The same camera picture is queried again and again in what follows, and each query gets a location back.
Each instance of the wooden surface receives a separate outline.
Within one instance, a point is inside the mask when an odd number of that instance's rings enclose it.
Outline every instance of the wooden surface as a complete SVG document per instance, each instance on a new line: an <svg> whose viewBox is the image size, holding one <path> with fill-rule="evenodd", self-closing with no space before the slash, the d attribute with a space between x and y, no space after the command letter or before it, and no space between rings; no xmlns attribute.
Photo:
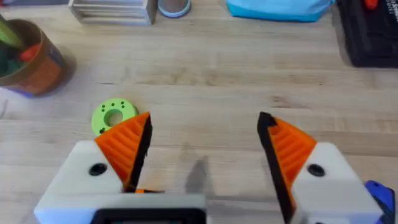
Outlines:
<svg viewBox="0 0 398 224"><path fill-rule="evenodd" d="M213 223L282 223L260 111L335 143L363 180L398 190L397 70L347 65L335 10L316 23L267 22L194 0L188 16L150 27L82 26L61 6L3 15L38 23L77 65L53 96L0 91L2 223L36 223L35 204L74 144L94 138L93 109L112 97L152 114L140 185L205 193Z"/></svg>

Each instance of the green 3d printed part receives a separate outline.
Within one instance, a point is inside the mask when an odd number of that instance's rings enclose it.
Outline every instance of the green 3d printed part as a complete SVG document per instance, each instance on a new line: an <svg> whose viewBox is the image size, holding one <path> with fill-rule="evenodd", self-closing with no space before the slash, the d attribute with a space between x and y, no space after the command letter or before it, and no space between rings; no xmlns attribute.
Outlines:
<svg viewBox="0 0 398 224"><path fill-rule="evenodd" d="M97 136L112 128L109 119L115 113L121 113L121 121L125 121L137 115L138 111L133 104L122 98L112 98L102 102L91 117L91 127Z"/></svg>

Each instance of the black base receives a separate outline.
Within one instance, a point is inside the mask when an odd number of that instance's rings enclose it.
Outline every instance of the black base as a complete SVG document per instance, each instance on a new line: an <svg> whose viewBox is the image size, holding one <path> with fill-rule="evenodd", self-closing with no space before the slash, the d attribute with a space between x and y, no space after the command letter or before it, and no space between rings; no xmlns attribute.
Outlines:
<svg viewBox="0 0 398 224"><path fill-rule="evenodd" d="M337 0L347 53L354 66L398 67L398 15L391 12L392 1L379 0L377 7L369 10L364 0Z"/></svg>

